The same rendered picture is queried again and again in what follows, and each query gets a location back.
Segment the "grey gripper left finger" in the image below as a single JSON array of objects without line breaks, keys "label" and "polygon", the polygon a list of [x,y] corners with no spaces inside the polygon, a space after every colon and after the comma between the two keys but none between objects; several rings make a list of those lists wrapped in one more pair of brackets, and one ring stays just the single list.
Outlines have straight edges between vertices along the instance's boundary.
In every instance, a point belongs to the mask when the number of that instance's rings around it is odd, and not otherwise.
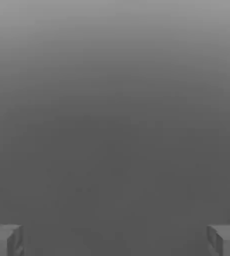
[{"label": "grey gripper left finger", "polygon": [[24,227],[22,225],[0,225],[0,256],[25,256]]}]

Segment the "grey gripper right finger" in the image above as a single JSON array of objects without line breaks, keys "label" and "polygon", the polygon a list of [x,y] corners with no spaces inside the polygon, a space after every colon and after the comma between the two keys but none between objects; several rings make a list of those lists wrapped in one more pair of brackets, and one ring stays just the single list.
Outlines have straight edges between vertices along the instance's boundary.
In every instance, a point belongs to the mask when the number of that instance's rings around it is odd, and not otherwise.
[{"label": "grey gripper right finger", "polygon": [[209,256],[230,256],[230,224],[206,227]]}]

